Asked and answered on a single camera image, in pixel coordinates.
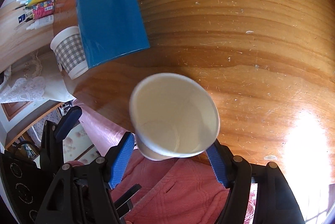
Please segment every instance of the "blue cup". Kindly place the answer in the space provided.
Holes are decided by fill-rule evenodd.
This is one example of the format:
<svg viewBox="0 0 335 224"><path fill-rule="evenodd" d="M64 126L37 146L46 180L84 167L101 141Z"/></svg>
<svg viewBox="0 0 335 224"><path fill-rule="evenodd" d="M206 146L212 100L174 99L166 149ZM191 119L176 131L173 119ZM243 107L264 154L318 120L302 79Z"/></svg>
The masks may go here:
<svg viewBox="0 0 335 224"><path fill-rule="evenodd" d="M150 47L137 0L76 0L88 68Z"/></svg>

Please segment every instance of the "person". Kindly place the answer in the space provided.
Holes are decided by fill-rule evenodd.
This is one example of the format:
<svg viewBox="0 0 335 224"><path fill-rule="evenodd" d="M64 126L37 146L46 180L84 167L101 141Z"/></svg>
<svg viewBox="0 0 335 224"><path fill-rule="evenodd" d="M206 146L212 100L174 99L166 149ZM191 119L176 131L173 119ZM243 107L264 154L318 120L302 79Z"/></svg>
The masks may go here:
<svg viewBox="0 0 335 224"><path fill-rule="evenodd" d="M118 144L125 129L78 100L73 105L82 108L79 121L102 156ZM127 224L214 224L229 193L210 165L190 158L152 161L135 147L121 183L110 191L111 199L116 201L137 183L142 188L131 198L134 207L125 216ZM257 185L252 184L244 224L252 224L256 194Z"/></svg>

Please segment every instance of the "pink satin cloth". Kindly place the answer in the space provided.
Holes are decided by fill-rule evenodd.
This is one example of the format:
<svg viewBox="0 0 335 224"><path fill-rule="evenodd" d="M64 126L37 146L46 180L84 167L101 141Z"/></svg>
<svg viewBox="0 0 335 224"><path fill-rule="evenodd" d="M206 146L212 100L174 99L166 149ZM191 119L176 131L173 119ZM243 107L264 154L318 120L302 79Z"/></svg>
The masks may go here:
<svg viewBox="0 0 335 224"><path fill-rule="evenodd" d="M83 110L79 119L83 128L105 155L126 130L78 100L75 104ZM213 224L229 192L217 182L210 166L187 158L150 161L138 149L134 150L121 183L110 191L112 200L116 201L136 183L142 188L132 197L134 207L125 216L132 224ZM257 185L252 184L244 224L252 224L256 193Z"/></svg>

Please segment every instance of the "cabinet door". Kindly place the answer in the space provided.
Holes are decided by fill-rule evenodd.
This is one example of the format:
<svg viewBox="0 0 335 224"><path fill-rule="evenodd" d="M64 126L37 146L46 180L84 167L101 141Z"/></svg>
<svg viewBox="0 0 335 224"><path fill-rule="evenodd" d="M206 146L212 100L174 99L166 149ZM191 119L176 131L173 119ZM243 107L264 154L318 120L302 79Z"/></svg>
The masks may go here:
<svg viewBox="0 0 335 224"><path fill-rule="evenodd" d="M7 116L8 121L10 121L14 116L26 108L31 101L20 101L11 103L2 103L2 108Z"/></svg>

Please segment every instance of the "table surface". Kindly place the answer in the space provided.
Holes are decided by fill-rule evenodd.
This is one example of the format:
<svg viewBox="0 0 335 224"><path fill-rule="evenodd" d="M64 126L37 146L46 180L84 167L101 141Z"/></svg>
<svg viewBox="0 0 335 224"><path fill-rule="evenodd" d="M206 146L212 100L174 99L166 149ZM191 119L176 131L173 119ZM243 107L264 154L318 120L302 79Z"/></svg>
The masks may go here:
<svg viewBox="0 0 335 224"><path fill-rule="evenodd" d="M291 186L335 182L334 0L138 2L151 48L65 77L76 98L132 131L135 85L183 74L212 96L234 154L274 160ZM75 0L56 3L54 34L77 24Z"/></svg>

